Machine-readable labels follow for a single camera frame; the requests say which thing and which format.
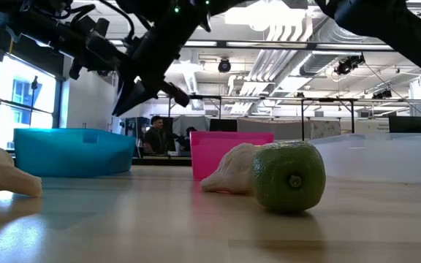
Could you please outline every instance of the pink plastic container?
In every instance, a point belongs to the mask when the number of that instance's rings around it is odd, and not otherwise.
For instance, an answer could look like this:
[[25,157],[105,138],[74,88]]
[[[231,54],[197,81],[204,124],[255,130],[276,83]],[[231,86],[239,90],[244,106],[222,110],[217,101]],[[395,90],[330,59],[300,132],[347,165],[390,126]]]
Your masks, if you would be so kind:
[[191,161],[193,178],[202,180],[219,167],[226,153],[242,143],[264,145],[274,142],[269,132],[193,131],[191,133]]

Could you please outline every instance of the blue plastic tub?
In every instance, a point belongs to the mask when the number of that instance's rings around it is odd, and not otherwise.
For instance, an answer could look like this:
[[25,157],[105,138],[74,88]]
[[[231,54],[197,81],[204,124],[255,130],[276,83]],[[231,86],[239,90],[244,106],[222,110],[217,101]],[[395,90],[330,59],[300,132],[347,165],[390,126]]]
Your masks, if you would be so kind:
[[15,129],[14,144],[25,172],[90,178],[129,171],[136,139],[95,129]]

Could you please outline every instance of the man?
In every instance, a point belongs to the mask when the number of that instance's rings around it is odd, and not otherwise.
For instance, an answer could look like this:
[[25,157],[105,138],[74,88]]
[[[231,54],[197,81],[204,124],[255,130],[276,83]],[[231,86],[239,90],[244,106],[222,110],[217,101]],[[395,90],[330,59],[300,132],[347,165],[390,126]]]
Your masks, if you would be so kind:
[[144,136],[144,151],[156,155],[167,154],[167,138],[163,131],[164,121],[160,116],[154,116],[151,124],[152,127]]

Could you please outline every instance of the translucent container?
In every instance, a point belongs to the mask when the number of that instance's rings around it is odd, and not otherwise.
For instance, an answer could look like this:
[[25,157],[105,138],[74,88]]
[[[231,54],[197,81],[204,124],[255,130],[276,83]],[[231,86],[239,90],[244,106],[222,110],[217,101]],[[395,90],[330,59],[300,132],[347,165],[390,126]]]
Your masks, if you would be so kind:
[[262,132],[193,131],[191,162],[193,178],[205,179],[219,167],[226,153],[244,142],[264,145],[274,142],[274,134]]
[[421,183],[421,134],[344,134],[310,143],[321,153],[328,176]]
[[135,138],[95,129],[16,129],[19,169],[40,177],[89,178],[129,171]]

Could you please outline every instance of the desk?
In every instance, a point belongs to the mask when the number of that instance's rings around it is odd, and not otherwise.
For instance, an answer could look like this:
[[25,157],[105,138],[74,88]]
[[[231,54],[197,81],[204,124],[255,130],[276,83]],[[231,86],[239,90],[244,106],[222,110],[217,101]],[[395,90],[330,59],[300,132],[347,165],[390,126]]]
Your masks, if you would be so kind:
[[133,158],[132,165],[159,165],[159,166],[178,166],[190,167],[191,157],[185,156],[143,156],[142,158]]
[[0,193],[0,262],[421,262],[421,185],[328,178],[302,216],[201,193],[189,167],[44,178],[43,191]]

